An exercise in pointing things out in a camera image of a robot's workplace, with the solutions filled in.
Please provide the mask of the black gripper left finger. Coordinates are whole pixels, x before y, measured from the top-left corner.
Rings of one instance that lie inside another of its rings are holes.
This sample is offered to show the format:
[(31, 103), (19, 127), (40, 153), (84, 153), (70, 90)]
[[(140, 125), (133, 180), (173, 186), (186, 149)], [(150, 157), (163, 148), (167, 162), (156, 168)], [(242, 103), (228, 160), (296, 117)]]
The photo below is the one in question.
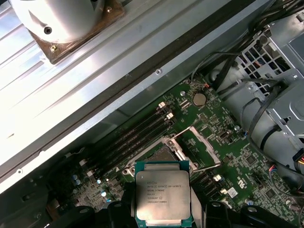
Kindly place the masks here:
[(72, 228), (134, 228), (135, 217), (132, 213), (134, 208), (135, 182), (124, 185), (124, 192), (120, 201), (112, 201), (105, 208), (95, 212), (90, 207), (82, 207), (73, 216)]

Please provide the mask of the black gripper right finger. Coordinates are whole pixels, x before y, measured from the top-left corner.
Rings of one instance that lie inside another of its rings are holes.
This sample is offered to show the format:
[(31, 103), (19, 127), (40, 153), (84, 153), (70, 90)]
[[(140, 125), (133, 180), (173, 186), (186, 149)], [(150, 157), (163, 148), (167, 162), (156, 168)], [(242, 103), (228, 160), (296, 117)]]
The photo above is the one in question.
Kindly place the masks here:
[(202, 206), (195, 191), (190, 190), (191, 218), (198, 228), (275, 228), (274, 214), (261, 207), (245, 206), (239, 213), (225, 203), (211, 201)]

